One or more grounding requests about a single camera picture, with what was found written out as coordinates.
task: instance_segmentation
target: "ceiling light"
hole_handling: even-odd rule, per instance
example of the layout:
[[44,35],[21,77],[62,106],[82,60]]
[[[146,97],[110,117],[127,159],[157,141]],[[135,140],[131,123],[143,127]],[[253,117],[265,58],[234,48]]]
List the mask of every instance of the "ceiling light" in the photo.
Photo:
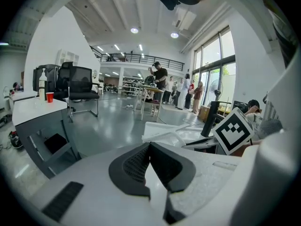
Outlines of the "ceiling light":
[[138,30],[138,29],[136,29],[136,28],[131,28],[131,32],[132,32],[132,33],[138,33],[138,32],[139,32],[139,30]]
[[170,36],[174,39],[179,37],[179,35],[176,32],[173,32]]

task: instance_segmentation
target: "gray concrete floor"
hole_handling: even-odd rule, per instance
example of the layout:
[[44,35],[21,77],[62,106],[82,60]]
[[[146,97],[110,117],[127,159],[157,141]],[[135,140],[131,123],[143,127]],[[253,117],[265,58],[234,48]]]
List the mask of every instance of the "gray concrete floor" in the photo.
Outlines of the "gray concrete floor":
[[[83,157],[140,144],[145,123],[155,121],[156,117],[151,117],[150,107],[145,108],[143,121],[140,120],[139,111],[133,112],[124,108],[126,105],[134,105],[136,97],[118,97],[120,95],[109,92],[101,96],[98,118],[88,112],[73,116],[73,123],[70,122],[70,126],[76,147]],[[86,109],[96,111],[96,105],[96,101],[72,103],[78,111]],[[201,123],[197,116],[191,113],[163,108],[159,117],[161,120],[158,120],[158,123],[165,122],[171,125],[181,125],[184,123],[183,119],[192,120],[188,121],[191,124]],[[1,172],[12,189],[24,198],[29,198],[48,181],[48,178],[36,167],[24,149],[9,148],[8,134],[12,130],[15,130],[12,122],[0,128],[0,144],[7,147],[0,151]]]

